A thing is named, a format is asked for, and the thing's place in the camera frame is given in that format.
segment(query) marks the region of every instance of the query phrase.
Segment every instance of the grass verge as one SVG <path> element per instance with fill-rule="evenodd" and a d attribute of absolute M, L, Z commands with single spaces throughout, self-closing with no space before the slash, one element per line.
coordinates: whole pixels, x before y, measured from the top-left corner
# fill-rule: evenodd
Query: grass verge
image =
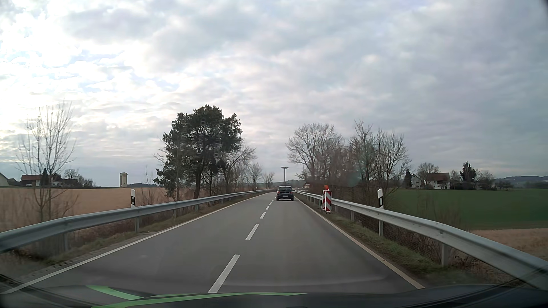
<path fill-rule="evenodd" d="M 419 253 L 381 237 L 376 232 L 336 213 L 324 214 L 318 208 L 318 205 L 307 201 L 306 198 L 298 197 L 298 199 L 425 287 L 443 284 L 485 283 L 484 280 L 463 270 L 443 267 Z"/>

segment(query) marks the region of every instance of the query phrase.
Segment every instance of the windshield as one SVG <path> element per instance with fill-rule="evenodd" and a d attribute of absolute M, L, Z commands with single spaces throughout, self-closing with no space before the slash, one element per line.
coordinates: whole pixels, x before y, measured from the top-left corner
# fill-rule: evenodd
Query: windshield
<path fill-rule="evenodd" d="M 0 0 L 0 293 L 548 291 L 547 22 Z"/>

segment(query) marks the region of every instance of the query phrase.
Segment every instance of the power line pole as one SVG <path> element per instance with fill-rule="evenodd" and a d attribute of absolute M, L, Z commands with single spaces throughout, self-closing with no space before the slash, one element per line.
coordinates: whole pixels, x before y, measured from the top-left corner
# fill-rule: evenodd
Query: power line pole
<path fill-rule="evenodd" d="M 289 169 L 289 167 L 281 167 L 283 169 L 283 183 L 284 185 L 287 184 L 286 183 L 286 169 Z"/>

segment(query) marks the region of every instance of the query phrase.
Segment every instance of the metal guardrail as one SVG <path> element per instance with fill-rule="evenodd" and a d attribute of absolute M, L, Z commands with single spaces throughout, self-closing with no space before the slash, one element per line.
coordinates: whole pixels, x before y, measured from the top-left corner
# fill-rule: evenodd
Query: metal guardrail
<path fill-rule="evenodd" d="M 7 252 L 12 249 L 22 247 L 34 242 L 38 242 L 50 236 L 61 235 L 71 231 L 86 229 L 109 223 L 115 223 L 120 220 L 137 218 L 145 215 L 165 212 L 168 210 L 176 210 L 185 207 L 197 206 L 202 203 L 270 191 L 275 191 L 275 189 L 235 192 L 220 196 L 153 204 L 150 206 L 107 210 L 97 213 L 57 218 L 54 220 L 45 221 L 43 223 L 25 226 L 0 233 L 0 253 Z"/>
<path fill-rule="evenodd" d="M 309 201 L 319 200 L 321 202 L 322 200 L 322 196 L 320 195 L 302 191 L 296 191 L 296 193 L 305 196 Z M 525 281 L 533 287 L 548 290 L 548 262 L 543 259 L 479 235 L 432 220 L 340 199 L 332 198 L 331 201 L 335 206 L 378 219 L 379 221 L 439 241 L 442 243 L 441 255 L 443 264 L 447 264 L 449 247 L 453 247 L 512 277 Z M 382 235 L 382 228 L 379 229 L 379 233 Z"/>

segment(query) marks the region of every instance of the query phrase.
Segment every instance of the road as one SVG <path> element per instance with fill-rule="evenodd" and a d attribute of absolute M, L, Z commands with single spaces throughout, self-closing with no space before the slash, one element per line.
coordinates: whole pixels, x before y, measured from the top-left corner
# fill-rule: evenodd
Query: road
<path fill-rule="evenodd" d="M 275 193 L 229 206 L 35 284 L 74 285 L 156 294 L 415 289 L 297 199 L 276 201 Z"/>

